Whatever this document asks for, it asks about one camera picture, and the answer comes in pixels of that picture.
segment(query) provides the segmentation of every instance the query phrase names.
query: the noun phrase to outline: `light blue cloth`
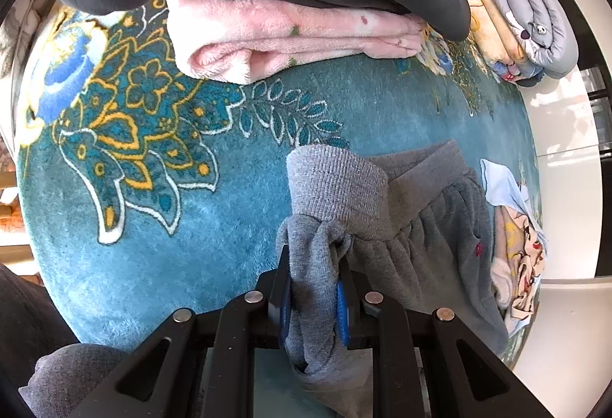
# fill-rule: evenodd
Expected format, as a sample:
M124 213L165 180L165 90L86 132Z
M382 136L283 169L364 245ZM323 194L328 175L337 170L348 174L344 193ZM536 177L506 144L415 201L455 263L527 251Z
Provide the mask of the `light blue cloth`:
M542 227L533 216L531 206L527 205L523 199L521 190L518 188L516 180L512 175L512 171L503 164L492 163L486 159L480 160L480 168L482 169L482 186L485 189L485 199L487 199L487 202L491 205L507 205L526 214L535 228L538 239L544 246L544 259L546 260L546 256L549 252L549 243L546 240ZM540 280L541 277L536 276L532 288L536 290L539 289ZM511 337L530 322L531 317L518 321L508 335Z

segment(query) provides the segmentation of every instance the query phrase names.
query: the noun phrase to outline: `gray sweatpants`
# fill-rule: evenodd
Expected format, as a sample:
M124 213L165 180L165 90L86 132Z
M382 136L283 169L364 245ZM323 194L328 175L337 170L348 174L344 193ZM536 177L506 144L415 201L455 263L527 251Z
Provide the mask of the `gray sweatpants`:
M492 225L484 192L454 141L361 158L299 147L287 158L293 215L293 311L286 349L305 390L346 418L372 414L371 351L335 331L340 258L404 307L450 307L494 352L507 332L491 289Z

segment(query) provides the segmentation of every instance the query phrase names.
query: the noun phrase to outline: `ribbed cuff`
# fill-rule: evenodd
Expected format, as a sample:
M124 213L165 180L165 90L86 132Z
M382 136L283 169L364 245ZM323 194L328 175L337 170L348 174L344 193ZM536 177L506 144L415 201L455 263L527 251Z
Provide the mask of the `ribbed cuff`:
M345 149L311 145L287 157L293 214L337 220L347 233L374 238L387 211L387 175Z

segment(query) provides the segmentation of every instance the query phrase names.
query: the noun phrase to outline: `gray sock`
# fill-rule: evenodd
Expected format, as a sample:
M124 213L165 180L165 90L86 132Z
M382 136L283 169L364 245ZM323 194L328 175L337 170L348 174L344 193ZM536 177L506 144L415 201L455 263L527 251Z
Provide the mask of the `gray sock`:
M95 344L72 344L36 363L19 393L36 418L66 418L127 355Z

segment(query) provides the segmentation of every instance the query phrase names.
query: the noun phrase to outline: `light gray quilt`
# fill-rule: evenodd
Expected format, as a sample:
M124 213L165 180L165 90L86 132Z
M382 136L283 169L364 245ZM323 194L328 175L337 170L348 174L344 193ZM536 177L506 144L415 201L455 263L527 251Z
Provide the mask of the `light gray quilt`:
M494 0L534 64L551 78L576 66L578 44L558 0Z

